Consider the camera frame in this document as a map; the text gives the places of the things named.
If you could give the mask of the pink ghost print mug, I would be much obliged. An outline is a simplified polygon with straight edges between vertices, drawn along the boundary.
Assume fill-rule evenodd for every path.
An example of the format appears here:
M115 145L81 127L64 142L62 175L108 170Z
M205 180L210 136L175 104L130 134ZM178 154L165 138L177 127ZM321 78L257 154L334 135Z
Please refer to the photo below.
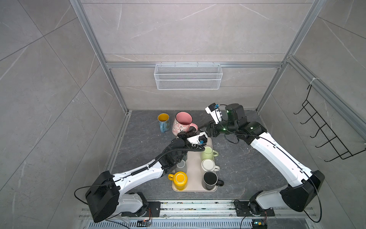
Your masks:
M172 133L178 136L181 132L188 132L193 127L194 132L198 131L198 126L193 123L193 118L188 112L178 112L172 125Z

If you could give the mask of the light green mug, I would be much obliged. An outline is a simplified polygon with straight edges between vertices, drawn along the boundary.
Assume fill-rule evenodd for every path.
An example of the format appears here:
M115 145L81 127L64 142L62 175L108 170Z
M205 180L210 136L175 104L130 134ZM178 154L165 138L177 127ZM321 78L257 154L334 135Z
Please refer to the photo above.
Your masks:
M215 157L219 156L219 153L215 150L213 150L211 147L206 146L205 150L201 152L200 158L201 160L210 159L214 160Z

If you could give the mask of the blue mug yellow inside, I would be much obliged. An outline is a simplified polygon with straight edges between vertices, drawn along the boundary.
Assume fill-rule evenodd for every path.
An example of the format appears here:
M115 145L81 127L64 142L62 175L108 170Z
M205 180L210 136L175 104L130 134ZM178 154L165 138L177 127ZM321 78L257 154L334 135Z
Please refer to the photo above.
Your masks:
M170 116L166 113L161 113L158 115L159 127L161 133L165 133L170 130Z

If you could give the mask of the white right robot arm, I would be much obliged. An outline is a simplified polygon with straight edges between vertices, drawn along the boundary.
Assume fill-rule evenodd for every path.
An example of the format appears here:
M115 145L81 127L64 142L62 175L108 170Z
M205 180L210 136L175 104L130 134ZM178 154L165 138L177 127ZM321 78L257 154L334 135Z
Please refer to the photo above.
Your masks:
M312 171L304 166L283 147L258 122L249 122L244 108L239 104L225 107L226 118L222 118L219 105L213 103L205 108L212 121L203 125L209 137L220 134L234 134L261 153L286 179L287 185L270 191L259 191L249 201L252 214L259 215L265 210L289 207L302 212L319 196L325 176L319 170Z

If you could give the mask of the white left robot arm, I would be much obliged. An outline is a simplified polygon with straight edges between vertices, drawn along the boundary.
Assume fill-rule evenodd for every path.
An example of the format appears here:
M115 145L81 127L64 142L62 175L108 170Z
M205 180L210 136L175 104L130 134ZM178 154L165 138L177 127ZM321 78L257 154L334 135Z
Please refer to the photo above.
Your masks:
M206 132L181 132L147 164L122 173L101 173L85 194L93 221L98 223L122 213L142 215L148 202L142 193L130 191L174 171L188 152L204 151L207 139Z

